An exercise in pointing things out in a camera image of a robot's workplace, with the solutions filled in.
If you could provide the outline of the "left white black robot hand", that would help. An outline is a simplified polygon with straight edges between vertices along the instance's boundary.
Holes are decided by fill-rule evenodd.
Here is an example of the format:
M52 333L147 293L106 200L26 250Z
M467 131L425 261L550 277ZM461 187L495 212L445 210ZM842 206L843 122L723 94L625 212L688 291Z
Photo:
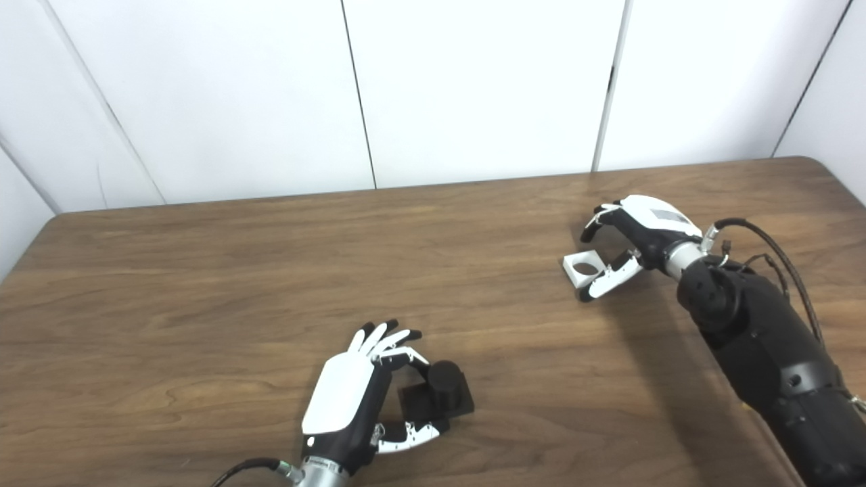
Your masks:
M446 418L380 421L392 374L413 367L425 377L431 367L408 346L423 336L421 331L398 327L396 319L366 323L344 351L325 361L301 421L305 463L351 478L377 455L413 449L451 428Z

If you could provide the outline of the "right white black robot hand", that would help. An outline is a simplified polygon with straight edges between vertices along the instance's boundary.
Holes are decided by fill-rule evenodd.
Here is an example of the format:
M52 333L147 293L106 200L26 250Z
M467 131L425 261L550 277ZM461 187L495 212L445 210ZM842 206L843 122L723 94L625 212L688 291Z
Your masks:
M615 289L646 269L657 269L675 281L684 270L705 253L701 251L703 233L680 210L658 198L630 195L594 209L593 218L580 235L582 243L593 241L603 226L612 226L632 248L617 256L578 297L591 302Z

